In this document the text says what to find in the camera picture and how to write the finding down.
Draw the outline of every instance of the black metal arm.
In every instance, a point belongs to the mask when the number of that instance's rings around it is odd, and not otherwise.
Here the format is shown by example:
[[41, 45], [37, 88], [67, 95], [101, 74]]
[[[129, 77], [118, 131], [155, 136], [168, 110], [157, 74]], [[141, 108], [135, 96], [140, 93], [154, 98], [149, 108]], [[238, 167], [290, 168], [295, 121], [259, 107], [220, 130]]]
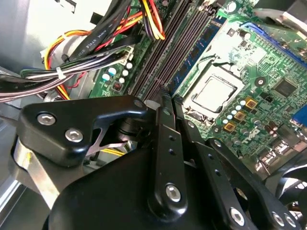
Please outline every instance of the black metal arm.
[[[301, 229], [221, 140], [201, 138], [178, 102], [164, 94], [160, 105], [121, 96], [22, 110], [12, 173], [46, 200], [48, 229]], [[131, 139], [136, 150], [82, 170], [86, 155]]]

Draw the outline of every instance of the mounting hole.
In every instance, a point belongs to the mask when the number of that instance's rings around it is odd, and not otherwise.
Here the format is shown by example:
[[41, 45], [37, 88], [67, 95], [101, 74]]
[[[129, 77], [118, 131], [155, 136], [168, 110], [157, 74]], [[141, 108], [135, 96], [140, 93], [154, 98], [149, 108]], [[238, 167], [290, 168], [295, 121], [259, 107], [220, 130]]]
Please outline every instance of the mounting hole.
[[134, 101], [134, 104], [135, 104], [137, 107], [139, 107], [139, 108], [143, 108], [143, 103], [140, 102], [140, 101], [138, 101], [138, 100], [135, 100], [135, 101]]
[[173, 137], [173, 136], [169, 136], [168, 138], [169, 138], [171, 141], [175, 141], [175, 140], [176, 140], [176, 138]]
[[172, 149], [169, 149], [168, 152], [173, 155], [173, 156], [176, 156], [175, 152], [172, 150]]
[[168, 111], [168, 109], [163, 109], [163, 112], [166, 114], [166, 115], [168, 115], [168, 116], [170, 116], [171, 115], [171, 113]]
[[220, 171], [218, 171], [217, 169], [216, 169], [216, 170], [214, 170], [214, 171], [215, 171], [215, 174], [216, 174], [216, 175], [218, 175], [218, 176], [222, 176], [222, 175], [221, 175], [221, 173], [220, 173]]

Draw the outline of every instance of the motherboard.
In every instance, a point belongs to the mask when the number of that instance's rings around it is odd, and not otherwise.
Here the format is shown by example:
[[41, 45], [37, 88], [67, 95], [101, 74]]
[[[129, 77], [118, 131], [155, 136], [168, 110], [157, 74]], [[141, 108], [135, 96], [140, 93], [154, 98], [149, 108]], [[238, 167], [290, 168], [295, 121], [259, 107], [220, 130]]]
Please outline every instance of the motherboard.
[[204, 139], [219, 138], [265, 178], [307, 148], [307, 37], [258, 17], [258, 0], [203, 2], [156, 1], [166, 40], [129, 47], [90, 97], [154, 100], [166, 88]]

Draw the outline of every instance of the chip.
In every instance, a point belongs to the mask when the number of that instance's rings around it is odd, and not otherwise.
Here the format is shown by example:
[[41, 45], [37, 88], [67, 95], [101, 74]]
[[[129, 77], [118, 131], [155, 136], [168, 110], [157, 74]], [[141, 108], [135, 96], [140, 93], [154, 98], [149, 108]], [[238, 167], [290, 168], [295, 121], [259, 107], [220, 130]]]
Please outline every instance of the chip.
[[286, 112], [290, 113], [294, 110], [294, 108], [292, 106], [289, 106], [288, 108], [286, 108]]
[[234, 131], [236, 126], [232, 123], [228, 123], [227, 125], [224, 126], [224, 129], [227, 130], [228, 132]]
[[254, 109], [257, 105], [258, 105], [258, 103], [255, 101], [255, 100], [253, 100], [252, 98], [247, 98], [247, 99], [245, 99], [245, 101], [246, 101], [246, 107], [247, 108], [250, 108], [250, 109]]
[[275, 91], [278, 92], [280, 95], [284, 97], [289, 97], [296, 89], [293, 84], [286, 81], [285, 79], [282, 79], [275, 87]]
[[235, 119], [239, 120], [239, 121], [243, 121], [244, 118], [246, 117], [246, 115], [242, 112], [237, 112], [237, 114], [235, 115]]

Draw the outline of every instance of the orange wire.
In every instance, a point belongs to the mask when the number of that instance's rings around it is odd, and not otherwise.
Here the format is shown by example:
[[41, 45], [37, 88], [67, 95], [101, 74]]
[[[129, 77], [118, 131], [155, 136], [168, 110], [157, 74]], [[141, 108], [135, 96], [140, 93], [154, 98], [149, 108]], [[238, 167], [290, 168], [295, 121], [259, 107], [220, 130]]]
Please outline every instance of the orange wire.
[[154, 14], [154, 17], [156, 19], [156, 22], [158, 23], [159, 31], [160, 31], [160, 33], [163, 33], [163, 26], [162, 26], [162, 23], [161, 23], [161, 20], [160, 20], [158, 10], [155, 6], [154, 0], [149, 0], [149, 3], [150, 3], [150, 5], [153, 9], [153, 14]]

